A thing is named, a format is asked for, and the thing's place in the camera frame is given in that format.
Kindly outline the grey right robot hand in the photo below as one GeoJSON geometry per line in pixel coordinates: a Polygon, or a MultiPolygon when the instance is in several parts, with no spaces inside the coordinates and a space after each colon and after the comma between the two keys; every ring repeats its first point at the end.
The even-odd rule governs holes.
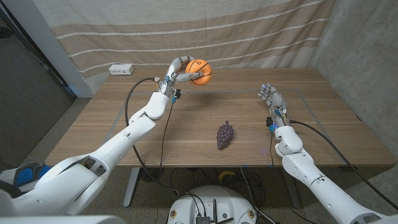
{"type": "Polygon", "coordinates": [[[277,126],[289,126],[290,121],[287,117],[287,105],[284,97],[270,83],[262,85],[257,94],[269,108],[269,114],[272,122],[277,126]]]}

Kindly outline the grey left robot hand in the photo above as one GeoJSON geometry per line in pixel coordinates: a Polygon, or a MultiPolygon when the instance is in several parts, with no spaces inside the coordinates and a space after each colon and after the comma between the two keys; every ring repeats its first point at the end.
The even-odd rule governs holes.
{"type": "Polygon", "coordinates": [[[170,98],[174,92],[173,86],[176,82],[182,83],[204,77],[205,74],[203,72],[182,73],[192,60],[194,58],[189,55],[175,58],[165,74],[164,81],[159,83],[158,92],[170,98]]]}

